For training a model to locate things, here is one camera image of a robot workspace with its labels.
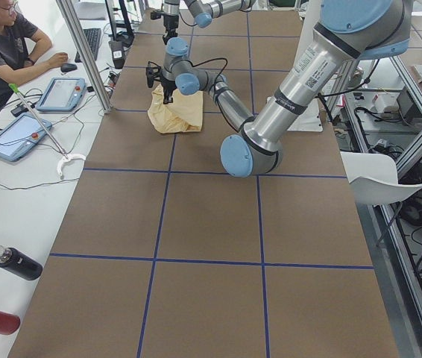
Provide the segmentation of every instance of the crumpled fabric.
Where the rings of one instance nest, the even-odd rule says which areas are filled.
[[[203,127],[203,93],[182,95],[173,92],[173,103],[163,104],[163,87],[152,92],[153,100],[148,109],[148,117],[160,133],[199,132]]]

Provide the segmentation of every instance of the glasses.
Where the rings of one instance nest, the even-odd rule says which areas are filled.
[[[10,7],[2,7],[0,6],[0,9],[2,10],[7,10],[9,11],[9,15],[12,15],[12,13],[16,12],[16,6],[17,6],[17,1],[15,1],[14,3],[12,3],[12,5]]]

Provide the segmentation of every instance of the desk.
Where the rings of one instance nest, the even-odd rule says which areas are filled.
[[[9,357],[398,357],[332,126],[285,134],[269,175],[226,175],[211,101],[200,133],[151,126],[163,26],[141,30]],[[299,34],[296,13],[253,11],[187,39],[195,62],[232,54],[257,112]]]
[[[86,27],[103,28],[104,22],[84,22]],[[99,70],[112,63],[106,37],[98,53],[97,67]],[[58,35],[52,39],[54,48],[41,57],[49,58],[57,51],[69,53],[70,62],[75,57],[75,48],[67,28],[64,26]],[[52,69],[36,80],[20,87],[22,92],[31,88],[44,90],[53,77],[60,77],[59,69]],[[78,64],[78,70],[69,72],[66,76],[83,77],[87,79],[83,65]],[[91,96],[87,93],[79,105]],[[77,117],[84,122],[84,129],[73,152],[87,155],[92,146],[101,122],[101,107],[93,98],[78,112]],[[41,117],[58,123],[65,115],[42,114]],[[0,128],[12,121],[10,108],[0,112]],[[52,133],[60,144],[68,151],[75,141],[81,124],[71,117],[65,122],[56,124]],[[41,143],[53,145],[46,137]],[[56,167],[61,155],[44,146],[37,146],[30,154],[17,163],[6,163],[0,160],[0,183],[9,187],[32,186],[38,183],[59,181]],[[81,176],[84,163],[73,161],[64,167],[65,179]],[[62,183],[30,190],[7,191],[0,188],[0,245],[13,246],[23,251],[38,262],[45,264],[51,246],[54,243],[58,228],[62,222],[67,205],[77,182]],[[14,313],[24,318],[29,301],[34,293],[37,281],[25,281],[9,272],[0,269],[0,310]],[[0,358],[7,356],[16,338],[0,335]]]

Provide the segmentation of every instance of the black water bottle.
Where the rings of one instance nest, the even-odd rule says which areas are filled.
[[[42,265],[15,248],[0,246],[0,267],[32,281],[42,273]]]

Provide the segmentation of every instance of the light blue joint cap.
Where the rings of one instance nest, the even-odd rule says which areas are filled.
[[[192,73],[182,73],[174,79],[174,82],[176,83],[176,87],[184,95],[192,95],[199,91],[198,77]]]
[[[195,17],[195,22],[198,24],[200,28],[205,28],[211,23],[211,21],[212,21],[212,17],[208,13],[199,13]]]
[[[405,52],[409,46],[410,39],[393,43],[391,45],[373,48],[371,50],[363,51],[357,60],[376,60],[379,58],[397,56]]]
[[[393,0],[322,0],[321,24],[337,34],[352,34],[381,19],[392,2]]]
[[[166,45],[166,53],[171,56],[185,56],[188,50],[188,43],[181,37],[172,37]]]
[[[221,163],[226,172],[234,177],[245,178],[253,171],[253,156],[241,136],[233,134],[221,144]]]

